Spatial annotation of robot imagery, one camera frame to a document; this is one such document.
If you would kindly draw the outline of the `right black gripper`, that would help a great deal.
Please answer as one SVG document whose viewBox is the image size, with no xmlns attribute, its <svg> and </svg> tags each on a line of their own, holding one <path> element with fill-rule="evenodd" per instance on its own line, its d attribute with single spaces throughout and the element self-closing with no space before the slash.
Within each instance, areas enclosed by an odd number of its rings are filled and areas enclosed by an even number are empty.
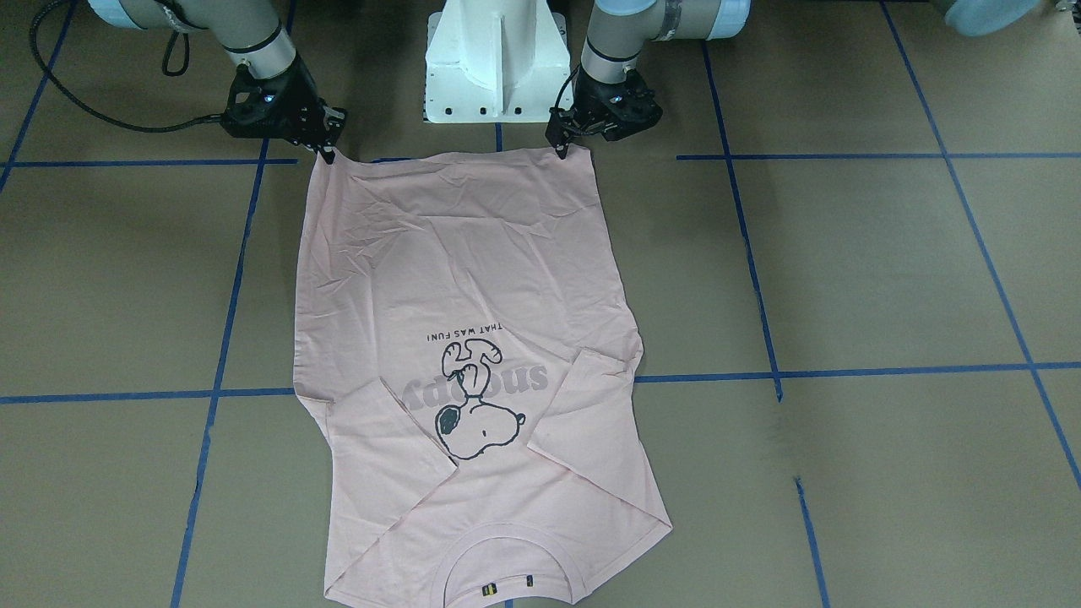
<svg viewBox="0 0 1081 608">
<path fill-rule="evenodd" d="M 282 138 L 316 146 L 326 166 L 335 162 L 335 145 L 346 120 L 346 109 L 329 106 L 318 95 L 302 60 L 270 79 L 256 78 L 246 65 L 236 67 L 221 115 L 221 125 L 235 138 Z"/>
</svg>

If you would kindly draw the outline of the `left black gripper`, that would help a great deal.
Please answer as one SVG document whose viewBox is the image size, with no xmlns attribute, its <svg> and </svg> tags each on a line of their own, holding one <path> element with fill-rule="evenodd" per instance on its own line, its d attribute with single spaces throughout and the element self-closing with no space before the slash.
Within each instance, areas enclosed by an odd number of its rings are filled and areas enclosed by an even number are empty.
<svg viewBox="0 0 1081 608">
<path fill-rule="evenodd" d="M 600 135 L 609 142 L 620 141 L 656 125 L 663 116 L 654 91 L 636 69 L 627 69 L 618 84 L 600 82 L 575 69 L 557 93 L 559 100 L 569 84 L 573 85 L 572 107 L 551 107 L 546 125 L 546 141 L 560 160 L 568 158 L 573 138 Z"/>
</svg>

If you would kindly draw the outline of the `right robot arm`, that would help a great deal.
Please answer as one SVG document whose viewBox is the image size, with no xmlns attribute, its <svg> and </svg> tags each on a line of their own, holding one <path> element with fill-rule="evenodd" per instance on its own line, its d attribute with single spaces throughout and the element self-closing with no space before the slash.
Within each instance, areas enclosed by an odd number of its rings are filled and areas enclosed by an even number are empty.
<svg viewBox="0 0 1081 608">
<path fill-rule="evenodd" d="M 233 138 L 281 138 L 333 163 L 346 111 L 329 106 L 268 1 L 92 1 L 128 30 L 212 32 L 236 72 L 217 119 Z"/>
</svg>

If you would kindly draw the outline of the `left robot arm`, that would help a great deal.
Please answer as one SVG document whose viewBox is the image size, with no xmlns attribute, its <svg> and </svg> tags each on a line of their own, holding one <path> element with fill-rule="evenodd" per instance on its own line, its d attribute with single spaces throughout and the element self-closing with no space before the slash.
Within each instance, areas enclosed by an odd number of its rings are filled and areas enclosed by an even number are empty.
<svg viewBox="0 0 1081 608">
<path fill-rule="evenodd" d="M 622 141 L 660 122 L 663 108 L 638 72 L 646 43 L 732 38 L 750 10 L 749 1 L 595 1 L 579 65 L 559 91 L 571 91 L 572 103 L 555 104 L 546 127 L 557 157 L 568 158 L 575 138 Z"/>
</svg>

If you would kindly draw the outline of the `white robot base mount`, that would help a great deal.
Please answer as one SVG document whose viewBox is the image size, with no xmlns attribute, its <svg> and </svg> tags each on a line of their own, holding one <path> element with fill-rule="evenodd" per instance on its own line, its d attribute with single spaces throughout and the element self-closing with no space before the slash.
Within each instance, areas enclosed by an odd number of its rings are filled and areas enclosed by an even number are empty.
<svg viewBox="0 0 1081 608">
<path fill-rule="evenodd" d="M 427 19 L 424 117 L 546 123 L 572 72 L 568 23 L 546 1 L 448 1 Z"/>
</svg>

